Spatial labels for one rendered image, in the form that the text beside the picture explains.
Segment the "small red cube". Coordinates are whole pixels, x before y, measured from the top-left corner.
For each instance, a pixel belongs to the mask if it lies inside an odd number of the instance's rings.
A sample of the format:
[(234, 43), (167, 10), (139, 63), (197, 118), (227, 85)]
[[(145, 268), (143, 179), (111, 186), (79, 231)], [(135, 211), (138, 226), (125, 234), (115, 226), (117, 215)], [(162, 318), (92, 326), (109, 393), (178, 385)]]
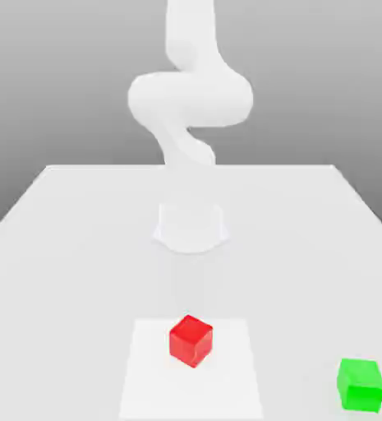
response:
[(185, 315), (169, 332), (169, 353), (196, 368), (213, 347), (214, 329), (210, 324)]

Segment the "small green cube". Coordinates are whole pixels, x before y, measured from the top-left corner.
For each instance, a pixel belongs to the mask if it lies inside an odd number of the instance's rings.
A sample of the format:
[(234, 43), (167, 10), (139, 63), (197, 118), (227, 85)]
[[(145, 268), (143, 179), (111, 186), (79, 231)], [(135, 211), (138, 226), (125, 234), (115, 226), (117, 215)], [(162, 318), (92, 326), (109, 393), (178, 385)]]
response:
[(340, 361), (337, 389), (346, 410), (379, 413), (382, 405), (382, 374), (375, 360)]

